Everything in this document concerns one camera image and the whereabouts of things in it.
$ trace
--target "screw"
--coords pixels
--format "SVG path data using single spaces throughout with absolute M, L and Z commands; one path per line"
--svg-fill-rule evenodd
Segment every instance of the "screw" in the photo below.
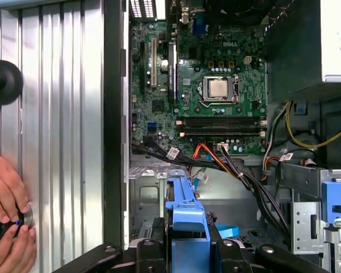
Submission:
M 261 249 L 267 253 L 274 253 L 274 249 L 272 249 L 270 246 L 263 246 Z
M 109 246 L 105 249 L 105 252 L 114 252 L 114 251 L 115 251 L 115 249 L 111 246 Z
M 223 244 L 224 244 L 225 246 L 232 246 L 232 242 L 229 241 L 229 240 L 224 240 L 224 241 L 223 241 Z

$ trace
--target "metal side panel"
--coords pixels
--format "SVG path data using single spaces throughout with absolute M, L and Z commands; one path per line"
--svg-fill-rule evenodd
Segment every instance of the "metal side panel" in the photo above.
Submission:
M 103 242 L 103 1 L 0 10 L 0 59 L 24 77 L 0 109 L 0 154 L 30 195 L 32 272 L 48 273 Z

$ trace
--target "human hand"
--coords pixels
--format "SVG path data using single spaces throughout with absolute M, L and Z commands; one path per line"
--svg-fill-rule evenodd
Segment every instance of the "human hand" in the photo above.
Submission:
M 19 219 L 15 203 L 22 213 L 29 211 L 22 180 L 8 162 L 0 157 L 0 222 L 15 222 Z
M 11 226 L 0 240 L 0 273 L 28 273 L 35 264 L 35 229 L 23 225 L 13 243 L 17 229 Z

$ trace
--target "green circuit board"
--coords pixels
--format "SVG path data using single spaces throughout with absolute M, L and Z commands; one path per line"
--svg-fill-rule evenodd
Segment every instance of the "green circuit board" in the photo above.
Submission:
M 135 23 L 132 25 L 132 75 L 131 108 L 134 143 L 141 144 L 149 134 L 148 123 L 157 126 L 155 134 L 161 147 L 168 150 L 179 148 L 192 154 L 197 142 L 226 142 L 233 155 L 262 154 L 258 136 L 231 137 L 180 137 L 177 117 L 265 117 L 265 65 L 264 31 L 262 28 L 225 28 L 209 30 L 195 35 L 189 28 L 179 30 L 178 45 L 178 92 L 177 102 L 168 101 L 167 49 L 171 37 L 170 26 L 165 22 Z M 151 43 L 157 38 L 156 87 L 150 86 L 152 67 Z M 143 44 L 145 76 L 141 70 L 140 50 Z M 200 86 L 204 77 L 235 77 L 239 79 L 239 100 L 235 104 L 202 104 Z M 141 88 L 145 77 L 145 88 Z

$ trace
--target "cpu socket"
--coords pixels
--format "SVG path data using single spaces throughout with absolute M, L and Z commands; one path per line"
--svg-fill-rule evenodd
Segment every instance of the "cpu socket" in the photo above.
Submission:
M 202 97 L 213 104 L 236 103 L 232 77 L 206 76 L 202 82 Z

